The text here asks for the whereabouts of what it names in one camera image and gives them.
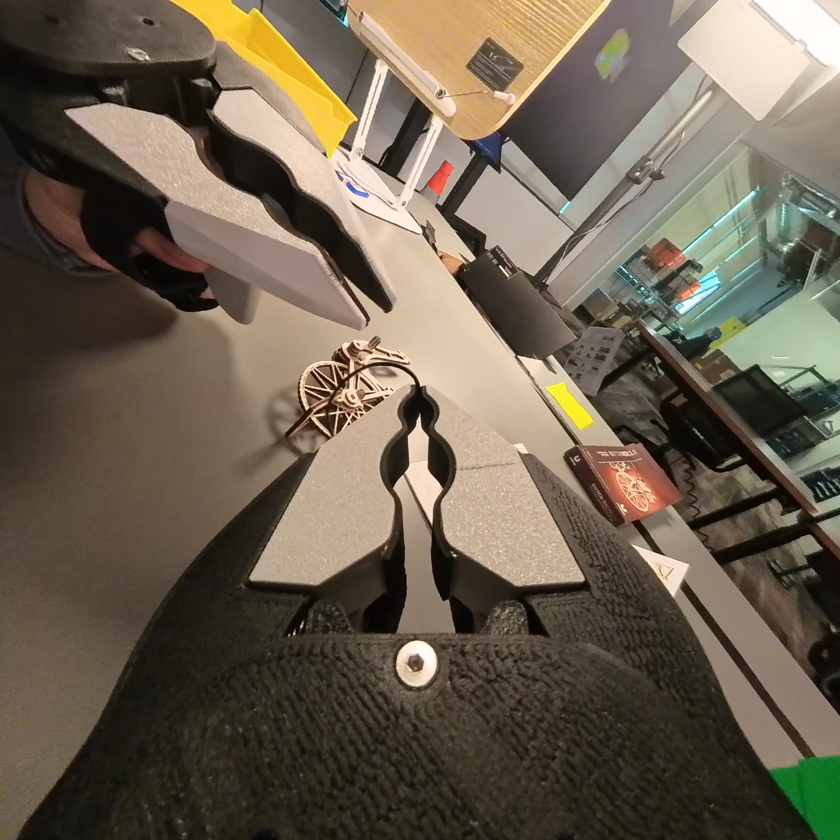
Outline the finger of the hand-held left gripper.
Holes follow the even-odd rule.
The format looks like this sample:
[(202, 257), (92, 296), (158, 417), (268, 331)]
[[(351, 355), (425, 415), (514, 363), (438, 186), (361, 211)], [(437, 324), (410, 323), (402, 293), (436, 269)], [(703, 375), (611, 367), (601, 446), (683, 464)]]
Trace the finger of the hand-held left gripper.
[(322, 319), (361, 330), (369, 318), (325, 252), (276, 220), (266, 203), (216, 176), (173, 119), (115, 103), (66, 115), (132, 173), (156, 187), (176, 245), (210, 268), (219, 306), (250, 324), (263, 293)]
[(210, 113), (212, 152), (227, 183), (258, 198), (291, 242), (259, 255), (258, 285), (310, 313), (391, 312), (396, 293), (326, 154), (251, 88), (223, 90)]

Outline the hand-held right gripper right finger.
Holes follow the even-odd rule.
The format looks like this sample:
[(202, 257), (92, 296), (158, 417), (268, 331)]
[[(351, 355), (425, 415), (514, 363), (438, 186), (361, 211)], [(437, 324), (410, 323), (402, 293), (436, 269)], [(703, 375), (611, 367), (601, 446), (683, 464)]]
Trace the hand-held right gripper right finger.
[(434, 582), (455, 631), (479, 632), (502, 602), (583, 590), (583, 570), (516, 446), (430, 386), (420, 420), (439, 485)]

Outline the black rubber band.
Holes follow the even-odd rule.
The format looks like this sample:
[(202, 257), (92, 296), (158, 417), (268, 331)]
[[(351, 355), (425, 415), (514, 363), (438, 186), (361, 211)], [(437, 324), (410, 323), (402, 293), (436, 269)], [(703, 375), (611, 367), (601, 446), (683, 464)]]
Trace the black rubber band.
[(350, 384), (361, 377), (361, 375), (367, 371), (374, 371), (379, 369), (387, 369), (393, 371), (399, 371), (405, 373), (410, 381), (413, 383), (412, 385), (412, 393), (417, 394), (420, 393), (422, 386), (414, 371), (411, 367), (407, 364), (401, 364), (395, 361), (388, 361), (377, 359), (373, 361), (367, 361), (363, 364), (350, 366), (348, 369), (347, 374), (345, 374), (342, 378), (339, 379), (337, 384), (333, 387), (332, 392), (330, 393), (326, 404), (331, 406), (335, 404), (341, 397), (345, 395), (345, 393), (356, 393), (358, 390), (357, 387), (350, 387)]

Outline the wooden bicycle wheel model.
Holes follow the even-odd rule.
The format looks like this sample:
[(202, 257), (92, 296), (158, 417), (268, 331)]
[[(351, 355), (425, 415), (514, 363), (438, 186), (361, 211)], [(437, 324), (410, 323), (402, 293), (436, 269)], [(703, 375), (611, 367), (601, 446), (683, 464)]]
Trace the wooden bicycle wheel model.
[(356, 393), (345, 393), (335, 404), (326, 404), (333, 387), (347, 374), (350, 366), (382, 359), (410, 366), (411, 361), (399, 350), (382, 346), (382, 339), (355, 339), (343, 343), (330, 360), (322, 360), (307, 367), (298, 381), (297, 393), (302, 414), (285, 433), (286, 438), (297, 434), (304, 427), (313, 427), (325, 438), (333, 438), (347, 426), (361, 419), (394, 393), (393, 388), (382, 385), (373, 371), (363, 373), (350, 387)]

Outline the person's left hand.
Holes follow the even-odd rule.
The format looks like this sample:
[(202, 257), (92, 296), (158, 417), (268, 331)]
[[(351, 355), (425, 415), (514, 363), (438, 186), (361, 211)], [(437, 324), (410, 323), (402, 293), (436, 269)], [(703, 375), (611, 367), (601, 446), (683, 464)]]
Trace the person's left hand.
[[(53, 181), (28, 168), (24, 178), (24, 198), (32, 217), (55, 241), (91, 266), (115, 270), (93, 251), (82, 232), (80, 211), (83, 191), (80, 188)], [(139, 251), (179, 270), (203, 273), (209, 267), (152, 227), (141, 230), (134, 245)]]

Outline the yellow plastic bin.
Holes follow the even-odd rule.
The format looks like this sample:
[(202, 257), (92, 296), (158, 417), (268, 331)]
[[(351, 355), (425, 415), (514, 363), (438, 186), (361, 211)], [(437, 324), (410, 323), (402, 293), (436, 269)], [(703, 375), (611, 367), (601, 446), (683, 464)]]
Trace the yellow plastic bin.
[(276, 82), (302, 110), (332, 158), (356, 117), (291, 44), (258, 10), (230, 1), (176, 1), (198, 18), (218, 41)]

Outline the assembly instruction booklet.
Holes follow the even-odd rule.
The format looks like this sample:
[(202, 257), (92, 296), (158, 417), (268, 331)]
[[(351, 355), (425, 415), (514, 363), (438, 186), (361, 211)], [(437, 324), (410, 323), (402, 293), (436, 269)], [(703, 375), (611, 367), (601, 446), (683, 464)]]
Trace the assembly instruction booklet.
[(429, 528), (434, 525), (434, 507), (441, 492), (441, 485), (429, 470), (426, 460), (414, 461), (404, 474)]

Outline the yellow sticky note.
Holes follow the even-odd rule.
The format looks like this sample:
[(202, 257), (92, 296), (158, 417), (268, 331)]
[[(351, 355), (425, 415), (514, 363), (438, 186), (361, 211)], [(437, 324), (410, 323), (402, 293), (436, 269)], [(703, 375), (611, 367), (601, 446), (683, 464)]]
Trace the yellow sticky note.
[(568, 383), (559, 382), (546, 385), (544, 390), (577, 429), (583, 430), (593, 425), (594, 417), (575, 397)]

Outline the white card yellow triangle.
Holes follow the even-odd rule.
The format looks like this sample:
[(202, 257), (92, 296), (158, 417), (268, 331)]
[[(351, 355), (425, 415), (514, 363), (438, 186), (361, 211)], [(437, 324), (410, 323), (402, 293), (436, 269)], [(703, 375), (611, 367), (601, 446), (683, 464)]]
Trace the white card yellow triangle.
[(642, 547), (636, 546), (635, 550), (657, 575), (668, 593), (676, 596), (686, 578), (689, 565)]

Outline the printed leaflet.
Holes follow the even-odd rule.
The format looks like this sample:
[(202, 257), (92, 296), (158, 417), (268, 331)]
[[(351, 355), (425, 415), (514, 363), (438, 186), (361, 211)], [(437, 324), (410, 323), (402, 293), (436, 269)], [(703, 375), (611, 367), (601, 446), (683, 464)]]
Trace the printed leaflet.
[(591, 326), (574, 344), (563, 370), (586, 396), (595, 396), (625, 338), (622, 329)]

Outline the black mesh office chair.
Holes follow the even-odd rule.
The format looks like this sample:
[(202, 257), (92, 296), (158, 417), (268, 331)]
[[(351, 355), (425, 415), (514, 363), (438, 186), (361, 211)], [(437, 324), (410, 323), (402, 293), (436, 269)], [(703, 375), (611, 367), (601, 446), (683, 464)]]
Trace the black mesh office chair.
[(729, 376), (712, 390), (782, 459), (802, 451), (805, 410), (761, 365)]

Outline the brown long desk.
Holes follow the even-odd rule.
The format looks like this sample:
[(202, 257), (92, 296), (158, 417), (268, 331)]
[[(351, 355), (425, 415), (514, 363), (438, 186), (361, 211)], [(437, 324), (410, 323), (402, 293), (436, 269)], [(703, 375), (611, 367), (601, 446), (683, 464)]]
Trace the brown long desk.
[(835, 565), (838, 565), (838, 537), (833, 536), (823, 527), (823, 522), (837, 517), (838, 511), (819, 512), (806, 484), (714, 392), (712, 386), (702, 379), (697, 370), (678, 353), (671, 342), (644, 325), (640, 325), (637, 331), (645, 349), (649, 350), (662, 364), (666, 374), (680, 393), (703, 405), (715, 418), (717, 424), (733, 438), (733, 447), (744, 464), (750, 467), (758, 477), (771, 484), (773, 489), (765, 491), (761, 498), (768, 501), (788, 501), (798, 514), (797, 520), (790, 526), (783, 526), (726, 548), (710, 551), (710, 556), (720, 566), (726, 566), (803, 537), (811, 537), (822, 551), (833, 559)]

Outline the large dark display panel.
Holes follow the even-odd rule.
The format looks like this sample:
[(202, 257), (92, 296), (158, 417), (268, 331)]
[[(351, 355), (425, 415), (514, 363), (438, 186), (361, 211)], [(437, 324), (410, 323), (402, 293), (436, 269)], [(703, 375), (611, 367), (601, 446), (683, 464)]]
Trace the large dark display panel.
[(674, 2), (614, 1), (505, 124), (510, 140), (575, 198), (685, 70)]

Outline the black light stand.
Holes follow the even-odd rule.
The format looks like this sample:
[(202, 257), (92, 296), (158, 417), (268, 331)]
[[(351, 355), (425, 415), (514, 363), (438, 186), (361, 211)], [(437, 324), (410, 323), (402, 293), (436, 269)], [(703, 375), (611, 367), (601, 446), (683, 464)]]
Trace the black light stand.
[(700, 84), (691, 100), (688, 109), (657, 141), (657, 143), (643, 154), (626, 171), (622, 180), (596, 205), (590, 214), (582, 220), (574, 233), (539, 269), (533, 280), (539, 292), (547, 290), (550, 278), (560, 266), (564, 258), (572, 249), (579, 245), (589, 234), (609, 224), (615, 216), (622, 212), (621, 200), (636, 187), (647, 189), (655, 182), (665, 178), (665, 166), (676, 155), (688, 128), (707, 110), (720, 92), (717, 83), (711, 81), (708, 75), (703, 75)]

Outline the green plastic bin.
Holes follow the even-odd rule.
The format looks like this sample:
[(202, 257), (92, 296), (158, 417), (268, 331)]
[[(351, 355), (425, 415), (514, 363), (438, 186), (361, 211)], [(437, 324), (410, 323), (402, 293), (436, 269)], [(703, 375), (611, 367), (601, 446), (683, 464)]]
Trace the green plastic bin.
[(839, 838), (839, 756), (802, 759), (770, 773), (817, 838)]

